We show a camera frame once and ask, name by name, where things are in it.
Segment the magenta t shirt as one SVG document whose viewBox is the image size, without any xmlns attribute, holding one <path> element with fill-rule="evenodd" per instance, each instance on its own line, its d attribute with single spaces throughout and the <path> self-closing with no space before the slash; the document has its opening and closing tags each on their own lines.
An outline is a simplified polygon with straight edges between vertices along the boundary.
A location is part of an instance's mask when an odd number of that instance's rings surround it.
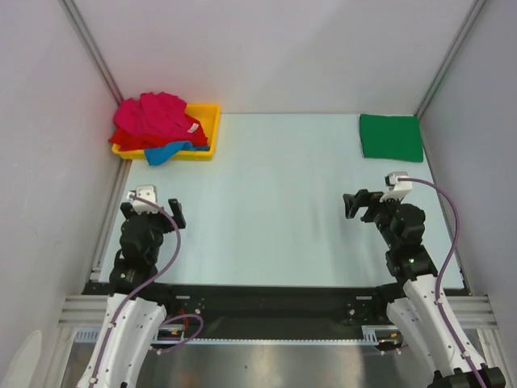
<svg viewBox="0 0 517 388">
<path fill-rule="evenodd" d="M 187 103 L 165 92 L 143 93 L 138 99 L 126 99 L 119 106 L 114 124 L 134 136 L 182 137 L 194 133 L 199 125 L 186 114 Z"/>
</svg>

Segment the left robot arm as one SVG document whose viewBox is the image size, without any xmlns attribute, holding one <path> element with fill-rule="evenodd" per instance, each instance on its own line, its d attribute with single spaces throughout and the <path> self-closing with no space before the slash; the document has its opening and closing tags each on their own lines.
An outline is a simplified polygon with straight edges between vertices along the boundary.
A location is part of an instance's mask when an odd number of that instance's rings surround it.
<svg viewBox="0 0 517 388">
<path fill-rule="evenodd" d="M 165 234 L 187 223 L 176 199 L 165 211 L 131 193 L 120 206 L 120 248 L 108 281 L 103 325 L 79 387 L 133 387 L 161 323 L 177 317 L 180 304 L 171 285 L 158 282 L 158 254 Z"/>
</svg>

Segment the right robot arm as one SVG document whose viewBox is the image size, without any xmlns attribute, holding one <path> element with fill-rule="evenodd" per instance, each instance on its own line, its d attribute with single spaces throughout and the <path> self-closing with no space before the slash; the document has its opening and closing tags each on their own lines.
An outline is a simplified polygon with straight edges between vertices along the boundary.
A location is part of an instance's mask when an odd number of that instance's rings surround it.
<svg viewBox="0 0 517 388">
<path fill-rule="evenodd" d="M 366 189 L 343 195 L 346 218 L 364 208 L 361 221 L 374 224 L 388 247 L 387 268 L 395 282 L 376 287 L 374 318 L 397 327 L 428 368 L 432 387 L 504 387 L 501 369 L 488 366 L 469 341 L 438 283 L 422 244 L 425 213 L 403 197 Z"/>
</svg>

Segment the blue t shirt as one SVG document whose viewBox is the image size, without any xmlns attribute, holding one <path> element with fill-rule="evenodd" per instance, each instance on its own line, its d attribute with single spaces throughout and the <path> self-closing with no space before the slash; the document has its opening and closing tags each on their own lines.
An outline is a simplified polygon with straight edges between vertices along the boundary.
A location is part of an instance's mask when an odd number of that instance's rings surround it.
<svg viewBox="0 0 517 388">
<path fill-rule="evenodd" d="M 172 158 L 196 160 L 209 150 L 209 145 L 196 146 L 191 141 L 173 141 L 161 147 L 144 150 L 144 155 L 150 166 L 157 167 Z"/>
</svg>

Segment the folded green t shirt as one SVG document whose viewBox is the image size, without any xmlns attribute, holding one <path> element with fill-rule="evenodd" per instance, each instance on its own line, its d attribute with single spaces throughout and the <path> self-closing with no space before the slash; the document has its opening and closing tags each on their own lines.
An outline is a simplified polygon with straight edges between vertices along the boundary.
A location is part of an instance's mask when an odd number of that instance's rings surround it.
<svg viewBox="0 0 517 388">
<path fill-rule="evenodd" d="M 359 116 L 359 139 L 365 158 L 423 162 L 420 123 L 415 116 Z"/>
</svg>

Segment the red t shirt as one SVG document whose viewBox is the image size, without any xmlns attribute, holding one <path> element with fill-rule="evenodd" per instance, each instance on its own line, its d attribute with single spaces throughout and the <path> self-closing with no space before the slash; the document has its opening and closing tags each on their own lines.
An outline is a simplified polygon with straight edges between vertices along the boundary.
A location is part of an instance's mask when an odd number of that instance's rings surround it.
<svg viewBox="0 0 517 388">
<path fill-rule="evenodd" d="M 120 151 L 147 150 L 166 146 L 172 142 L 189 141 L 194 147 L 208 146 L 208 138 L 201 133 L 173 133 L 171 136 L 163 137 L 153 133 L 131 134 L 130 132 L 116 128 L 109 142 L 119 146 Z"/>
</svg>

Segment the yellow plastic bin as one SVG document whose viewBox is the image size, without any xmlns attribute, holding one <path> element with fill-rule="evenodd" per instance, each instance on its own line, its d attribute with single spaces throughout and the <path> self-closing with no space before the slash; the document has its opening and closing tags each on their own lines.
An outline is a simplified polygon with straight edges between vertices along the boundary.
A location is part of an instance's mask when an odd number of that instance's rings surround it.
<svg viewBox="0 0 517 388">
<path fill-rule="evenodd" d="M 186 114 L 197 119 L 208 139 L 207 150 L 180 150 L 170 160 L 210 161 L 216 152 L 218 131 L 221 120 L 221 107 L 213 103 L 189 103 Z"/>
</svg>

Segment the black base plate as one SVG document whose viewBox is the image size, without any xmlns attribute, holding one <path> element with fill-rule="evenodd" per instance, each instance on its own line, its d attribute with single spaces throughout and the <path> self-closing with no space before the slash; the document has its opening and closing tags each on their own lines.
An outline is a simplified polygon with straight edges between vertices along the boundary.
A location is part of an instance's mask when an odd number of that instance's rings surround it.
<svg viewBox="0 0 517 388">
<path fill-rule="evenodd" d="M 375 288 L 165 285 L 138 297 L 187 313 L 201 340 L 357 340 L 363 325 L 388 323 L 386 307 L 403 297 L 394 283 Z"/>
</svg>

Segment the aluminium frame rail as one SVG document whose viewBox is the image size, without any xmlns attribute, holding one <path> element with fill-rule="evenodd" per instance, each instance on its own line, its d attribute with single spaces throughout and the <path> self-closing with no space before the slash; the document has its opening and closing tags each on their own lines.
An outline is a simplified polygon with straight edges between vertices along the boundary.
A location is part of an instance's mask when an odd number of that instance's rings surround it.
<svg viewBox="0 0 517 388">
<path fill-rule="evenodd" d="M 492 330 L 498 327 L 487 296 L 447 296 L 447 300 L 464 329 Z M 100 326 L 106 308 L 106 296 L 68 296 L 58 322 L 63 327 Z"/>
</svg>

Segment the left corner aluminium post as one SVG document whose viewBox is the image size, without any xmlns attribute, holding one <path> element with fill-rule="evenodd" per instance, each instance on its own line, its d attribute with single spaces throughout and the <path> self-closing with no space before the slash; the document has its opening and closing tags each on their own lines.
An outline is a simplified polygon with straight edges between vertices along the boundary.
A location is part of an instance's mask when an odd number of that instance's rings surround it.
<svg viewBox="0 0 517 388">
<path fill-rule="evenodd" d="M 120 105 L 124 99 L 117 82 L 112 75 L 102 53 L 88 28 L 78 5 L 73 0 L 58 0 L 62 10 L 65 12 L 71 27 L 75 30 L 79 41 L 81 42 L 86 54 L 91 59 L 104 85 L 115 100 L 117 105 Z"/>
</svg>

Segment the corner aluminium post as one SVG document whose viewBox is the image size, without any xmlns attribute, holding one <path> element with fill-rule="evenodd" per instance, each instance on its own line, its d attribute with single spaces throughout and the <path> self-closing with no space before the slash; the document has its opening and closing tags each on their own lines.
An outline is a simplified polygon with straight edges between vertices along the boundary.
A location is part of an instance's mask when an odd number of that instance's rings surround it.
<svg viewBox="0 0 517 388">
<path fill-rule="evenodd" d="M 73 0 L 58 0 L 62 10 L 65 12 L 71 27 L 75 30 L 79 41 L 81 42 L 86 54 L 91 59 L 104 85 L 115 100 L 117 105 L 120 105 L 124 99 L 117 82 L 112 75 L 102 53 L 88 28 L 78 5 Z"/>
<path fill-rule="evenodd" d="M 429 87 L 427 88 L 422 100 L 420 101 L 417 109 L 415 110 L 414 116 L 421 119 L 431 101 L 435 97 L 441 83 L 444 81 L 446 75 L 452 63 L 456 59 L 456 56 L 459 54 L 462 49 L 464 43 L 469 38 L 477 20 L 480 18 L 482 11 L 485 9 L 488 1 L 487 0 L 475 0 L 472 6 L 469 8 L 467 15 L 464 18 L 464 21 L 461 23 L 460 28 L 456 35 L 454 36 L 450 47 L 448 48 L 444 59 L 441 61 L 438 70 L 433 77 Z"/>
</svg>

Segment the right corner aluminium post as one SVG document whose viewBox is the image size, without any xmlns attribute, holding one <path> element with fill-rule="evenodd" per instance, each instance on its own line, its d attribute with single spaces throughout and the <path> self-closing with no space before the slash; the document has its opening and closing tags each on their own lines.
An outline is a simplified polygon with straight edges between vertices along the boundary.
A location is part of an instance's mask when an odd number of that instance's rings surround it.
<svg viewBox="0 0 517 388">
<path fill-rule="evenodd" d="M 477 20 L 480 18 L 482 11 L 485 9 L 488 1 L 487 0 L 475 0 L 472 6 L 469 8 L 467 15 L 464 18 L 464 21 L 461 23 L 460 28 L 456 35 L 454 36 L 450 47 L 448 48 L 444 59 L 441 61 L 438 70 L 433 77 L 429 87 L 427 88 L 422 100 L 420 101 L 417 109 L 415 110 L 414 116 L 421 119 L 431 101 L 435 97 L 441 83 L 444 81 L 446 75 L 452 63 L 456 59 L 456 56 L 459 54 L 462 49 L 464 43 L 469 38 Z"/>
</svg>

